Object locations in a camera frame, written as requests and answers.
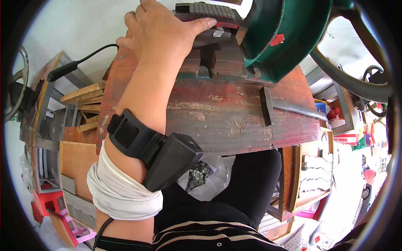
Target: handwheel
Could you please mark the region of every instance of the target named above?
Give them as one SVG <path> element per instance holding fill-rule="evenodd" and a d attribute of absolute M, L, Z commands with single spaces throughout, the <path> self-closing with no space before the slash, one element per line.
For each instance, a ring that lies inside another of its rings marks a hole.
<path fill-rule="evenodd" d="M 349 10 L 345 10 L 333 7 L 328 20 L 328 24 L 332 19 L 338 16 L 343 16 L 346 19 L 350 20 L 354 29 L 356 30 L 357 34 L 359 35 L 360 39 L 367 47 L 369 52 L 382 66 L 386 67 L 387 65 L 384 63 L 381 47 L 363 23 L 361 19 L 361 14 L 357 10 L 357 8 L 353 7 Z M 310 55 L 313 60 L 318 64 L 318 66 L 330 78 L 332 78 L 343 88 L 366 100 L 375 101 L 382 104 L 388 102 L 388 97 L 390 97 L 392 94 L 392 87 L 389 82 L 386 82 L 385 84 L 373 84 L 356 79 L 346 74 L 337 66 L 332 64 L 326 57 L 324 57 L 324 55 L 322 55 L 322 53 L 318 49 L 318 45 L 313 49 Z"/>
<path fill-rule="evenodd" d="M 21 102 L 22 102 L 22 100 L 24 98 L 25 89 L 27 88 L 27 85 L 28 85 L 28 74 L 29 74 L 28 54 L 27 54 L 27 51 L 25 50 L 25 48 L 23 46 L 21 46 L 21 48 L 20 48 L 20 53 L 21 53 L 21 55 L 23 57 L 23 60 L 24 60 L 24 68 L 22 70 L 19 70 L 17 73 L 15 73 L 13 75 L 11 83 L 14 83 L 18 79 L 22 78 L 23 81 L 24 81 L 24 85 L 23 85 L 23 88 L 21 90 L 20 96 L 19 96 L 19 98 L 17 100 L 17 103 L 15 104 L 15 106 L 13 108 L 11 108 L 11 98 L 10 98 L 10 94 L 8 94 L 8 96 L 7 96 L 7 107 L 8 107 L 8 110 L 11 109 L 11 111 L 7 112 L 7 110 L 6 110 L 5 115 L 4 115 L 4 122 L 9 121 L 17 113 L 18 108 L 20 107 Z"/>

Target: plastic bag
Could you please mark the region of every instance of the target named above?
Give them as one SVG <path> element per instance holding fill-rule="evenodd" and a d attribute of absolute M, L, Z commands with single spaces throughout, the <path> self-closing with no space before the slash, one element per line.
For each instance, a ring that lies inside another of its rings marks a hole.
<path fill-rule="evenodd" d="M 229 185 L 232 166 L 226 165 L 221 156 L 203 157 L 200 161 L 208 163 L 213 174 L 208 176 L 205 184 L 194 188 L 189 194 L 199 201 L 210 201 Z M 189 171 L 183 174 L 177 183 L 185 190 L 188 181 Z"/>
<path fill-rule="evenodd" d="M 25 187 L 32 193 L 33 191 L 33 172 L 31 163 L 28 162 L 27 157 L 23 154 L 20 157 L 20 166 L 22 169 L 21 178 Z"/>

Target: metal rod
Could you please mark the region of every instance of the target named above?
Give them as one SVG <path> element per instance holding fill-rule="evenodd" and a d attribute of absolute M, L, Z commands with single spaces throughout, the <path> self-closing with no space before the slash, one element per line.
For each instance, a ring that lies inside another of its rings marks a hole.
<path fill-rule="evenodd" d="M 289 111 L 289 112 L 295 112 L 302 114 L 304 116 L 312 117 L 312 118 L 318 118 L 321 120 L 326 119 L 326 115 L 323 112 L 319 112 L 310 108 L 306 108 L 297 104 L 293 104 L 290 102 L 286 102 L 283 100 L 278 100 L 278 99 L 272 99 L 272 106 L 277 109 Z"/>

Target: pink plastic chair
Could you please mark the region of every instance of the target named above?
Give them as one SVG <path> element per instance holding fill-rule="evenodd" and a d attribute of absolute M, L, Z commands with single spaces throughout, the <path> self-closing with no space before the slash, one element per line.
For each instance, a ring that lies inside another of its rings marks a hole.
<path fill-rule="evenodd" d="M 63 209 L 58 213 L 48 212 L 50 219 L 53 223 L 54 228 L 59 234 L 60 239 L 62 239 L 66 244 L 71 247 L 76 247 L 78 243 L 87 241 L 95 237 L 96 232 L 87 227 L 77 228 L 73 218 L 71 218 L 67 209 Z M 74 229 L 72 230 L 68 224 L 71 221 Z"/>

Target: black armband device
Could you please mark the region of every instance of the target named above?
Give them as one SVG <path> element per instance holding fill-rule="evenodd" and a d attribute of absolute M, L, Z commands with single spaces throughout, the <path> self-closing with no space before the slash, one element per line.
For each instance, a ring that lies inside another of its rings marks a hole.
<path fill-rule="evenodd" d="M 107 131 L 119 151 L 145 163 L 148 173 L 144 186 L 151 192 L 173 184 L 204 153 L 190 136 L 162 135 L 141 123 L 128 109 L 120 116 L 112 116 Z"/>

